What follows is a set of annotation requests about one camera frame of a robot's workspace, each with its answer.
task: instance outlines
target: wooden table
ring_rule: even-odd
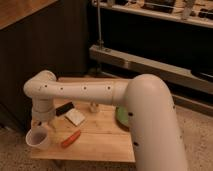
[[[82,78],[61,79],[63,82],[81,81]],[[87,78],[84,81],[100,79]],[[55,106],[61,106],[68,100],[55,100]],[[92,160],[134,162],[134,154],[130,133],[119,125],[115,118],[115,107],[100,105],[99,113],[90,112],[90,103],[73,102],[75,108],[82,112],[86,119],[78,127],[68,121],[64,115],[56,117],[52,124],[56,132],[50,131],[52,145],[48,150],[31,150],[31,158],[60,160]],[[82,131],[79,139],[66,149],[60,147],[60,142],[73,132]]]
[[[57,0],[0,0],[0,30]]]

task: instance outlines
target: red marker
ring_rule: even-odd
[[[67,148],[70,144],[72,144],[75,140],[77,140],[80,135],[81,135],[81,131],[80,130],[76,131],[74,134],[72,134],[66,140],[61,142],[61,147]]]

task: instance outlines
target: wooden shelf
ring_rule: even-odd
[[[0,0],[0,30],[57,0]]]

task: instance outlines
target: metal bar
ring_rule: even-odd
[[[102,47],[103,47],[103,40],[102,40],[102,31],[101,31],[101,8],[100,8],[100,1],[101,0],[97,0],[98,36],[99,36],[98,44],[99,44],[99,48],[102,49]]]
[[[192,12],[196,0],[187,0],[186,6],[182,12],[181,19],[187,20]]]
[[[194,111],[197,111],[197,112],[200,112],[200,113],[213,117],[213,106],[212,105],[210,105],[210,104],[207,105],[202,102],[198,102],[194,99],[182,97],[182,96],[176,95],[176,94],[173,94],[172,96],[173,96],[175,104],[186,107],[186,108],[190,108]]]
[[[188,69],[104,47],[100,50],[96,45],[90,48],[90,58],[140,73],[155,74],[171,83],[213,95],[213,83],[193,76]]]

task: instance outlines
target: whiteboard eraser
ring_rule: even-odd
[[[76,109],[69,110],[65,117],[70,120],[75,126],[78,126],[81,122],[85,120],[85,116]]]

